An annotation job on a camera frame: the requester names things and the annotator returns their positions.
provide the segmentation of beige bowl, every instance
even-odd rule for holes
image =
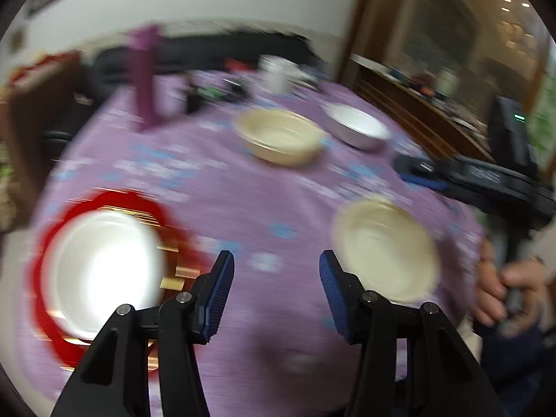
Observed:
[[[246,111],[237,119],[235,128],[253,155],[283,166],[311,161],[325,137],[314,122],[280,109]]]
[[[408,212],[384,198],[361,199],[338,211],[333,246],[345,272],[366,290],[394,302],[415,302],[439,279],[436,245]]]

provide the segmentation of blue gripper pad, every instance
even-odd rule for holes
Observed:
[[[190,327],[195,343],[206,345],[218,331],[233,279],[234,256],[230,251],[221,251],[210,273],[195,280],[191,288],[195,310]]]
[[[446,182],[441,182],[438,180],[430,180],[430,179],[418,177],[417,175],[411,175],[411,174],[399,174],[399,175],[404,182],[413,183],[414,185],[421,185],[423,187],[427,187],[438,192],[446,191],[449,188]]]
[[[349,344],[360,343],[358,312],[363,285],[357,276],[342,270],[332,251],[321,254],[319,274],[336,330]]]

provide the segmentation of white wall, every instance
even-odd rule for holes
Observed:
[[[29,51],[54,52],[149,20],[254,19],[344,37],[355,0],[57,0],[30,18]]]

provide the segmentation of dark sleeve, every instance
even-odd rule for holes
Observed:
[[[538,325],[514,338],[483,337],[481,367],[507,417],[518,417],[540,388],[548,351]]]
[[[493,385],[505,383],[536,365],[545,351],[538,325],[514,338],[488,334],[483,337],[481,367]]]

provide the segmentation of purple water bottle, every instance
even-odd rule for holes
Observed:
[[[158,25],[149,25],[128,33],[130,83],[134,87],[138,131],[158,124],[155,108],[155,65]]]

